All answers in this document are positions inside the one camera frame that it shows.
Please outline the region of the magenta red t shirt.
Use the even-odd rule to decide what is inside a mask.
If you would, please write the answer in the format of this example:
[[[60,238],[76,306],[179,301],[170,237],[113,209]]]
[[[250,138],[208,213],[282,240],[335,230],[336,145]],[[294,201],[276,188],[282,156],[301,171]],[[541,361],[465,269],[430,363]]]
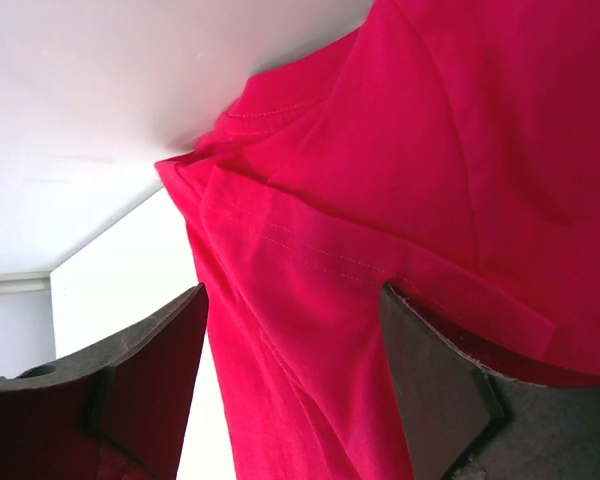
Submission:
[[[600,1],[377,1],[157,165],[240,479],[409,479],[378,303],[600,381]]]

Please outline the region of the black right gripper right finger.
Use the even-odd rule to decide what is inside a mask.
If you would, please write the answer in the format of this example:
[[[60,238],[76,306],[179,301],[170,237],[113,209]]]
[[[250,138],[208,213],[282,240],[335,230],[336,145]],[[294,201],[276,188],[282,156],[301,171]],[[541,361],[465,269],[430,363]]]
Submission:
[[[600,376],[526,358],[394,286],[380,320],[417,479],[600,479]]]

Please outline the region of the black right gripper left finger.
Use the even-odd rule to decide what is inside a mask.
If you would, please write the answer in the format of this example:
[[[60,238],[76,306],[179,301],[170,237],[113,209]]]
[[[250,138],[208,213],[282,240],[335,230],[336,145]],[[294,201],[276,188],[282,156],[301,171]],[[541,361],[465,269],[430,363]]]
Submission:
[[[204,285],[17,377],[0,377],[0,479],[173,479],[198,373]]]

